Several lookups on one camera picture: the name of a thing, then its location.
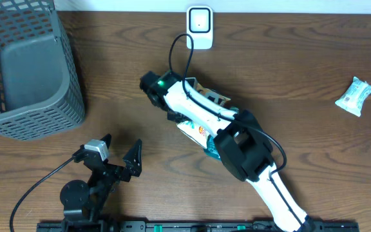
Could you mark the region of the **teal wet wipes pack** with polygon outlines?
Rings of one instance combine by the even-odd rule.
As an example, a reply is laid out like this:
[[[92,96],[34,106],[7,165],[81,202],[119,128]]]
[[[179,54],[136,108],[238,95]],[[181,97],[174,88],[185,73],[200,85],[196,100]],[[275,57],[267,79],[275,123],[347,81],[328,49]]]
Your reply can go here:
[[[370,94],[371,85],[354,76],[352,84],[335,104],[345,111],[360,117],[363,103]]]

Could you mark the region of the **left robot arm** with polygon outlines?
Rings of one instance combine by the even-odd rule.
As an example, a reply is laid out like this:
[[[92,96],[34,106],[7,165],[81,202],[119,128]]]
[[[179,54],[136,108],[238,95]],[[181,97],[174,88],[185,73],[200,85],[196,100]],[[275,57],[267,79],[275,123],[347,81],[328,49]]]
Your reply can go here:
[[[92,139],[72,155],[73,161],[82,162],[91,170],[87,182],[72,180],[60,192],[64,206],[63,231],[118,231],[119,225],[102,214],[109,194],[120,182],[129,182],[142,172],[142,141],[139,139],[123,157],[125,166],[110,164],[111,135]]]

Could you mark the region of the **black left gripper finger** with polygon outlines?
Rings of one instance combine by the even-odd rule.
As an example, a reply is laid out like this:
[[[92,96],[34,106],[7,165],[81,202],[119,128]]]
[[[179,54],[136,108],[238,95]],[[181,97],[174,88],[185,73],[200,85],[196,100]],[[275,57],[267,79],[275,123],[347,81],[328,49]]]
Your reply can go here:
[[[109,150],[111,144],[111,135],[108,133],[100,139],[100,148],[102,150]]]
[[[133,147],[123,157],[126,170],[131,176],[139,177],[142,172],[142,140],[138,139]]]

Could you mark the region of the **blue Listerine mouthwash bottle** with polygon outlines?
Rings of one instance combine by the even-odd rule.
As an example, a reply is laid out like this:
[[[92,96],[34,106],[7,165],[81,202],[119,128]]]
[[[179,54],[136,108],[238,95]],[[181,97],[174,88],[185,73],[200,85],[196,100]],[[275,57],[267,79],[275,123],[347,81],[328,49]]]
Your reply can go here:
[[[214,143],[214,139],[212,136],[209,136],[208,139],[207,139],[207,147],[203,149],[204,153],[211,157],[211,158],[214,158],[216,160],[221,160],[220,158],[220,155],[216,149],[216,146],[215,146],[215,143]]]

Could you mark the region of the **orange white snack bag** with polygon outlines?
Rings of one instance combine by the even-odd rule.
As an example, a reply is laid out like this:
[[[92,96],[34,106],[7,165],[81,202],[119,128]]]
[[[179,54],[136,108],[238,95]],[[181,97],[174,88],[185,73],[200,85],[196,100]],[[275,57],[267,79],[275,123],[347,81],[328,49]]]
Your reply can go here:
[[[217,93],[216,91],[204,88],[201,84],[198,83],[195,77],[188,77],[186,81],[201,95],[205,98],[209,99],[210,101],[218,104],[220,106],[224,106],[227,102],[231,99]],[[198,145],[203,147],[203,149],[207,149],[207,142],[210,137],[210,133],[198,123],[191,121],[190,119],[182,119],[179,123],[176,124],[177,128],[189,137],[191,140],[196,142]]]

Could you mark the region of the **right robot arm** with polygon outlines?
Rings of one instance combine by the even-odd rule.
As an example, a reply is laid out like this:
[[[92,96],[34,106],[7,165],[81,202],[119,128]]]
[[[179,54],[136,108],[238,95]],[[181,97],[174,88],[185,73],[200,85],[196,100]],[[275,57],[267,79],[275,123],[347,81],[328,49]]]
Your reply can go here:
[[[147,72],[140,89],[151,103],[181,114],[212,136],[222,164],[238,180],[248,182],[264,201],[282,231],[313,231],[314,223],[291,196],[279,176],[281,167],[272,157],[281,145],[266,134],[254,115],[228,110],[195,90],[175,72],[159,76]]]

